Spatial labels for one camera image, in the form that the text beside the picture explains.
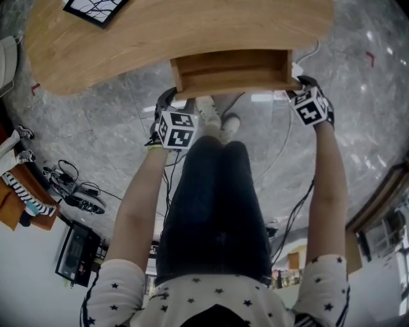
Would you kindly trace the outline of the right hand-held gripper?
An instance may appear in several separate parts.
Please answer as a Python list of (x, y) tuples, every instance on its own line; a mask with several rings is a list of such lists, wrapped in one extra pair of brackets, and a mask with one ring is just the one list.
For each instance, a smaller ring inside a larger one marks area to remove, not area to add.
[(334, 107), (317, 80), (307, 75), (299, 75), (297, 79), (303, 87), (299, 94), (294, 91), (286, 93), (291, 108), (301, 122), (314, 129), (322, 122), (328, 122), (334, 127)]

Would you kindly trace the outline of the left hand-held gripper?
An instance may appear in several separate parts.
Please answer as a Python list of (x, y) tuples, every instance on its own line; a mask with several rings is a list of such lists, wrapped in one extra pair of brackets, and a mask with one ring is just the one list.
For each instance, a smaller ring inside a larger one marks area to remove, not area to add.
[(155, 120), (151, 126), (149, 146), (164, 149), (189, 149), (199, 127), (199, 116), (194, 114), (193, 99), (188, 99), (181, 109), (172, 106), (176, 88), (166, 90), (157, 100)]

